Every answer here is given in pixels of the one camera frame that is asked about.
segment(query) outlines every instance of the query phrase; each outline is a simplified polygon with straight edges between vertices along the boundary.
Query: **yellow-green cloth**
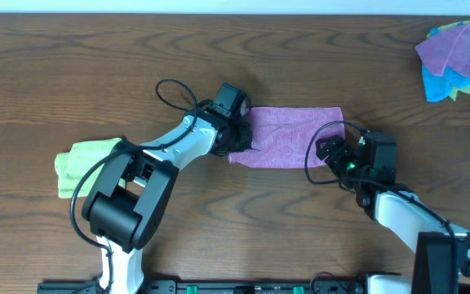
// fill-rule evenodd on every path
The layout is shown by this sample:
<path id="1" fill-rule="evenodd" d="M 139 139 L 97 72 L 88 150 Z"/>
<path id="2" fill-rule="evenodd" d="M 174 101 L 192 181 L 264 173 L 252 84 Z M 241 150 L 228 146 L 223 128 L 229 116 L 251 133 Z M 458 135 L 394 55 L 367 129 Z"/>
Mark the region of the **yellow-green cloth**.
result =
<path id="1" fill-rule="evenodd" d="M 470 20 L 465 20 L 465 21 L 455 22 L 455 23 L 452 23 L 452 24 L 442 25 L 441 27 L 432 29 L 432 30 L 431 30 L 431 33 L 428 33 L 428 35 L 427 35 L 426 38 L 430 38 L 430 37 L 432 37 L 434 34 L 436 34 L 436 32 L 441 32 L 442 30 L 454 28 L 455 26 L 458 26 L 458 25 L 469 25 L 469 24 L 470 24 Z M 462 91 L 462 92 L 464 92 L 464 93 L 466 93 L 466 94 L 470 94 L 470 86 L 463 87 L 463 88 L 461 88 L 461 89 L 458 89 L 457 87 L 453 86 L 453 91 L 451 91 L 451 93 L 449 94 L 449 97 L 450 97 L 452 100 L 456 101 L 456 95 L 458 94 L 458 91 Z"/>
<path id="2" fill-rule="evenodd" d="M 90 167 L 110 154 L 112 148 L 121 140 L 93 140 L 79 142 L 72 146 L 68 153 L 57 154 L 55 157 L 55 172 L 57 173 L 59 198 L 71 198 L 75 186 L 88 172 Z M 88 196 L 90 189 L 97 180 L 102 167 L 94 171 L 79 191 L 78 197 Z M 119 185 L 124 187 L 126 182 L 121 179 Z"/>

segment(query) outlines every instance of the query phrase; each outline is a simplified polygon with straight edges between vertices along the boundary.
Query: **pink cloth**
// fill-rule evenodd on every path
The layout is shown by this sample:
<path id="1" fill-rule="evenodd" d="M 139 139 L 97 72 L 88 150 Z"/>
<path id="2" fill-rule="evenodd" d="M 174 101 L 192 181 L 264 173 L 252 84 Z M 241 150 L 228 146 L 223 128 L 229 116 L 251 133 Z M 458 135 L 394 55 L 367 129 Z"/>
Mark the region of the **pink cloth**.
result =
<path id="1" fill-rule="evenodd" d="M 304 168 L 304 157 L 311 137 L 319 127 L 336 120 L 342 120 L 340 107 L 253 108 L 250 114 L 252 150 L 230 153 L 229 162 L 242 163 L 248 167 Z M 345 136 L 343 124 L 329 126 L 319 134 L 317 140 L 334 135 Z M 317 158 L 313 142 L 308 167 L 322 165 L 325 163 Z"/>
<path id="2" fill-rule="evenodd" d="M 470 24 L 442 30 L 416 46 L 432 75 L 443 76 L 446 66 L 470 78 Z"/>

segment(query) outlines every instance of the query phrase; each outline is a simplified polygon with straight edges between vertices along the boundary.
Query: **wood grain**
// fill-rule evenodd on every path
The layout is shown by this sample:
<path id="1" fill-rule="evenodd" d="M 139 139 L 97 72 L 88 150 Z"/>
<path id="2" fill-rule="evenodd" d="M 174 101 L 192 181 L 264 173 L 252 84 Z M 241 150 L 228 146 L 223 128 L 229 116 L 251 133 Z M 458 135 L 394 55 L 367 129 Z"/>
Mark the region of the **wood grain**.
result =
<path id="1" fill-rule="evenodd" d="M 156 99 L 161 78 L 186 82 L 199 99 L 230 82 L 257 106 L 341 106 L 346 119 L 397 136 L 399 181 L 470 229 L 470 96 L 426 103 L 415 53 L 430 28 L 458 20 L 0 15 L 0 293 L 100 273 L 100 254 L 57 198 L 54 158 L 81 140 L 140 143 L 170 130 L 182 113 Z M 173 87 L 164 92 L 189 105 Z M 310 185 L 301 170 L 215 157 L 181 172 L 144 253 L 148 273 L 194 279 L 410 276 L 414 259 L 352 195 Z"/>

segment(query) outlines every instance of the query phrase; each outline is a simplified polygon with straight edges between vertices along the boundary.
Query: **pile of cloth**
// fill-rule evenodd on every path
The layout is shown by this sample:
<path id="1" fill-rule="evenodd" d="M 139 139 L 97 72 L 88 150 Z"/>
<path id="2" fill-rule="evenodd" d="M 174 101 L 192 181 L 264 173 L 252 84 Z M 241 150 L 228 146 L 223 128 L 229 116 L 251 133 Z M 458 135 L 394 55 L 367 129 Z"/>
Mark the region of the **pile of cloth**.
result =
<path id="1" fill-rule="evenodd" d="M 416 51 L 428 102 L 470 94 L 470 20 L 431 29 Z"/>

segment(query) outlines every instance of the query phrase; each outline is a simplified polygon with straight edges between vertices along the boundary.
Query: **purple cloth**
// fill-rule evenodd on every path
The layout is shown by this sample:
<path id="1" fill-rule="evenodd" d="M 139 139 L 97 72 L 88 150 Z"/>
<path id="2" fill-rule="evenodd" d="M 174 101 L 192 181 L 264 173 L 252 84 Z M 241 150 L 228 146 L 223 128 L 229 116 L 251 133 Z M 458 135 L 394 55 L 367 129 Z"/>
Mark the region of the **purple cloth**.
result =
<path id="1" fill-rule="evenodd" d="M 418 44 L 416 51 L 432 75 L 443 76 L 448 66 L 470 78 L 470 24 L 442 30 Z"/>
<path id="2" fill-rule="evenodd" d="M 253 108 L 250 114 L 252 149 L 230 153 L 229 162 L 242 163 L 248 167 L 304 168 L 304 157 L 311 137 L 319 127 L 336 120 L 342 120 L 340 107 Z M 345 136 L 343 124 L 329 126 L 319 134 L 317 140 L 334 135 Z M 313 143 L 308 167 L 320 167 L 324 164 L 317 158 Z"/>

